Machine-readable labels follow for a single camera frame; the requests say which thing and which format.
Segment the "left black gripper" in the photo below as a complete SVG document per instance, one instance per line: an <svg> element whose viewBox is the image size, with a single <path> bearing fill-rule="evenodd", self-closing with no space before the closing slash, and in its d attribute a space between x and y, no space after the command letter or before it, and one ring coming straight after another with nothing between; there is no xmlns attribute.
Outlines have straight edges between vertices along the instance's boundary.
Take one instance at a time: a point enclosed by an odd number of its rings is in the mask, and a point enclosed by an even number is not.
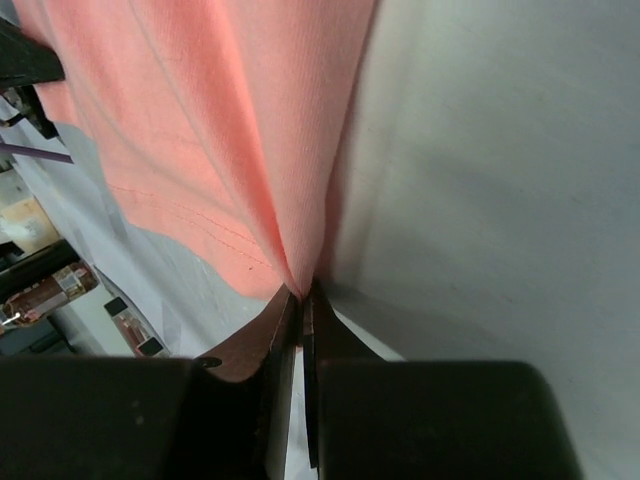
<svg viewBox="0 0 640 480"><path fill-rule="evenodd" d="M17 111L1 120L2 128L28 121L44 138L57 137L34 86L64 79L62 64L53 50L1 19L1 99Z"/></svg>

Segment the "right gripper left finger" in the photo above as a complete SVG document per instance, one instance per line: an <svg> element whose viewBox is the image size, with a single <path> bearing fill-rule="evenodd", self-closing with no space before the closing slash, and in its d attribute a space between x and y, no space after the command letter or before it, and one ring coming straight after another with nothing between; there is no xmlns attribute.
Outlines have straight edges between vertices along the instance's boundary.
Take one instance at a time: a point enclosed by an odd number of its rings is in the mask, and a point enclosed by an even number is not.
<svg viewBox="0 0 640 480"><path fill-rule="evenodd" d="M209 376L206 456L215 479L285 473L299 302L285 287L244 327L196 358Z"/></svg>

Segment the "salmon pink t shirt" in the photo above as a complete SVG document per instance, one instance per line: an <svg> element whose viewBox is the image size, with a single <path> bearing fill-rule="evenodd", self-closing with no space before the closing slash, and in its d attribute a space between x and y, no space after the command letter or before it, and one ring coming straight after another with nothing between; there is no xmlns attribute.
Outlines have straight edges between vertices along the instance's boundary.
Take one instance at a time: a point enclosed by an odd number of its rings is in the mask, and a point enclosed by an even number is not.
<svg viewBox="0 0 640 480"><path fill-rule="evenodd" d="M19 1L65 80L49 118L99 152L134 225L168 236L242 295L305 295L370 1Z"/></svg>

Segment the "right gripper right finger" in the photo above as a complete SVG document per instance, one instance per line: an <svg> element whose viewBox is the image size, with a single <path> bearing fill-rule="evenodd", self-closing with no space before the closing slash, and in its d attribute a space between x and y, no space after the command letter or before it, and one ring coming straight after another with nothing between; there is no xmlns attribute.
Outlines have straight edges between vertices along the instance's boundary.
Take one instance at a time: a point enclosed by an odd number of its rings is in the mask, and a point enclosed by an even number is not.
<svg viewBox="0 0 640 480"><path fill-rule="evenodd" d="M302 348L304 362L305 418L309 461L319 465L319 367L322 361L379 360L336 315L318 279L314 279L302 302Z"/></svg>

